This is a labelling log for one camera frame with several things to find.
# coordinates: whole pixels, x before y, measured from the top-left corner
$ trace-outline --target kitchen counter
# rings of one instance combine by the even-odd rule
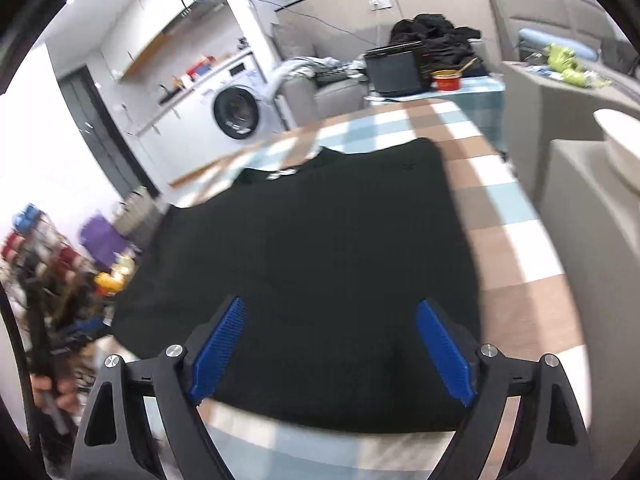
[[[245,58],[249,54],[252,54],[252,50],[250,48],[246,48],[244,50],[241,50],[234,56],[218,63],[207,74],[205,74],[200,79],[198,79],[191,87],[182,90],[182,92],[179,92],[173,98],[169,99],[165,104],[163,104],[162,107],[158,110],[158,112],[155,115],[153,115],[153,117],[151,117],[143,126],[140,126],[139,128],[134,128],[134,130],[129,134],[134,135],[136,137],[142,137],[151,129],[151,126],[156,124],[162,118],[162,116],[164,116],[168,111],[170,111],[173,107],[175,107],[175,105],[180,103],[184,98],[189,96],[194,90],[198,89],[199,86],[207,82],[211,77],[229,68],[231,65],[239,62],[241,59]]]

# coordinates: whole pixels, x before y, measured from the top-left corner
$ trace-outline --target gray sofa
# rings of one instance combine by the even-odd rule
[[[311,41],[290,25],[274,24],[273,41],[282,59],[318,56]],[[286,81],[280,88],[280,94],[286,99],[296,126],[306,126],[329,117],[362,110],[367,106],[364,100],[367,93],[367,85],[353,79],[329,83],[320,88],[312,80],[294,78]]]
[[[518,34],[533,28],[580,41],[596,52],[616,35],[606,12],[585,0],[489,0],[502,60],[520,61]]]
[[[518,180],[537,205],[554,139],[602,140],[593,118],[601,108],[640,119],[640,105],[615,86],[585,89],[531,74],[519,62],[504,62],[502,131]]]
[[[600,108],[640,118],[640,84],[600,62],[583,65],[612,79],[611,88],[589,90],[531,75],[517,61],[519,31],[534,28],[580,41],[599,51],[615,33],[602,8],[585,0],[489,0],[502,54],[506,149],[518,178],[537,205],[545,182],[549,142],[554,139],[602,140],[593,119]]]
[[[611,167],[604,142],[551,143],[540,217],[584,330],[597,480],[610,479],[640,439],[639,200]]]

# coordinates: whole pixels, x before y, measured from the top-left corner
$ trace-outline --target blue pillow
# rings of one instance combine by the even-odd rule
[[[533,28],[521,28],[520,39],[526,41],[531,46],[539,47],[541,50],[547,45],[555,43],[556,45],[573,49],[577,57],[588,59],[589,61],[598,60],[598,53],[585,44],[580,43],[580,41],[569,40],[562,36],[554,36],[553,34],[547,34],[546,32],[534,30]]]

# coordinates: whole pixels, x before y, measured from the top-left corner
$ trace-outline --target table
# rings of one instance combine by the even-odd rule
[[[482,288],[486,342],[508,356],[561,359],[589,418],[586,350],[574,302],[556,252],[536,212],[494,149],[453,102],[412,100],[372,107],[285,132],[212,166],[179,206],[227,189],[244,167],[275,171],[302,163],[321,146],[368,152],[428,137],[446,160],[450,186],[474,251]],[[114,340],[100,358],[119,353]],[[486,466],[497,473],[513,427],[510,399]],[[238,480],[426,478],[453,433],[357,435],[294,426],[207,399],[200,408],[212,438]],[[152,423],[161,432],[158,418]]]
[[[441,92],[432,90],[403,97],[395,101],[412,101],[425,98],[447,99],[455,102],[471,119],[496,150],[506,151],[502,139],[502,115],[504,113],[504,83],[491,76],[465,77],[460,90]],[[386,105],[384,101],[373,101],[372,105]]]

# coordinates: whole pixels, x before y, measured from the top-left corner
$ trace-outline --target black t-shirt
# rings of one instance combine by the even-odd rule
[[[433,298],[479,339],[476,270],[438,148],[323,149],[296,170],[243,170],[208,202],[172,207],[117,297],[116,338],[155,356],[237,295],[247,320],[214,398],[332,430],[455,430],[464,408],[415,325]]]

